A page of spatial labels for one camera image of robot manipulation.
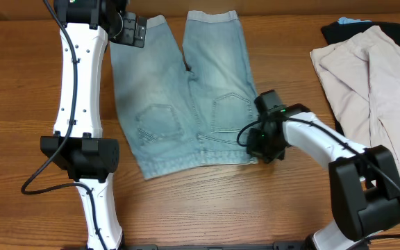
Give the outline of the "light blue denim shorts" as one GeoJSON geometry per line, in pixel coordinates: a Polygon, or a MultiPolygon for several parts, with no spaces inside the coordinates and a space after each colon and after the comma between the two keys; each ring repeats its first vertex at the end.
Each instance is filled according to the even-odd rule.
{"type": "Polygon", "coordinates": [[[242,145],[257,91],[234,10],[191,10],[181,44],[152,17],[142,48],[113,43],[110,57],[118,120],[143,177],[256,163],[242,145]]]}

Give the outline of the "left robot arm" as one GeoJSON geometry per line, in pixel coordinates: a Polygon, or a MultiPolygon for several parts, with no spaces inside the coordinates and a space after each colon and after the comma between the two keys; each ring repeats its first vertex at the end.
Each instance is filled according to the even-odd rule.
{"type": "Polygon", "coordinates": [[[110,43],[142,48],[147,20],[126,11],[128,0],[54,1],[46,5],[60,28],[62,80],[53,134],[40,150],[67,172],[78,190],[88,239],[85,249],[125,249],[113,194],[119,143],[103,136],[101,68],[110,43]]]}

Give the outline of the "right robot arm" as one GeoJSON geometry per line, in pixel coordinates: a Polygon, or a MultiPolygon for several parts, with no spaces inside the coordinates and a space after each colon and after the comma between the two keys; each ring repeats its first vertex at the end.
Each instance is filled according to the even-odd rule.
{"type": "Polygon", "coordinates": [[[333,221],[274,249],[368,249],[374,240],[400,239],[400,176],[387,148],[347,139],[304,105],[285,106],[273,90],[254,103],[259,116],[244,128],[247,153],[270,163],[296,147],[327,169],[330,181],[333,221]]]}

